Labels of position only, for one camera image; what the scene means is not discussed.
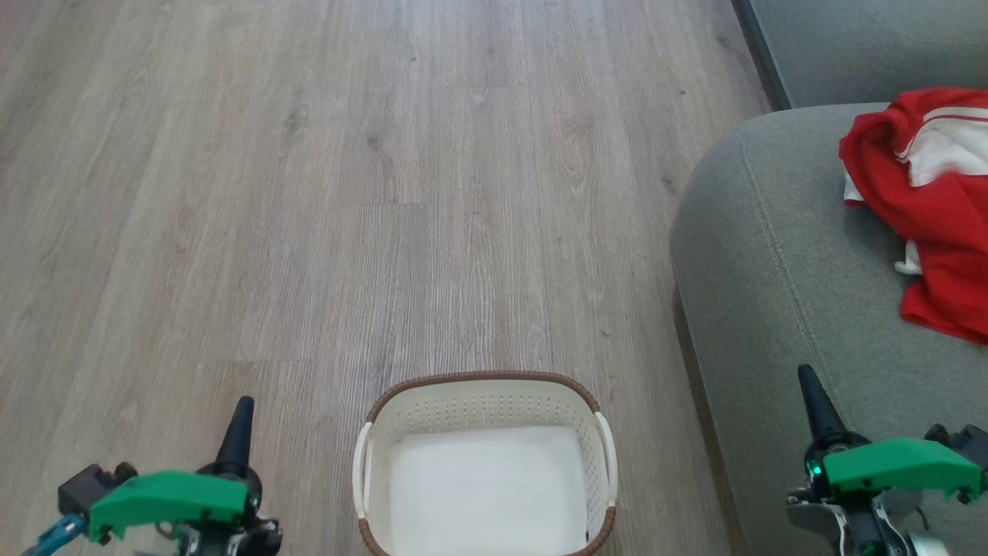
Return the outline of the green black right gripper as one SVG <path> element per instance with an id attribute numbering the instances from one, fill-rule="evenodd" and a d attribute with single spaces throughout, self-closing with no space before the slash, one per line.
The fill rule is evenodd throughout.
<path id="1" fill-rule="evenodd" d="M 809 364 L 797 369 L 811 443 L 804 469 L 812 500 L 877 497 L 886 490 L 938 490 L 961 503 L 986 492 L 985 432 L 930 432 L 924 439 L 865 443 L 850 433 Z"/>

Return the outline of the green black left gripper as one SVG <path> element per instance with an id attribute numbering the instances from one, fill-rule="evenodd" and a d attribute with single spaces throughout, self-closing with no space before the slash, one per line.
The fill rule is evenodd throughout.
<path id="1" fill-rule="evenodd" d="M 113 473 L 94 465 L 96 484 L 103 492 L 88 506 L 89 541 L 107 544 L 113 537 L 124 538 L 133 527 L 163 524 L 188 525 L 202 534 L 264 534 L 260 479 L 249 465 L 254 411 L 254 398 L 243 395 L 215 461 L 197 472 L 138 475 L 127 463 Z"/>

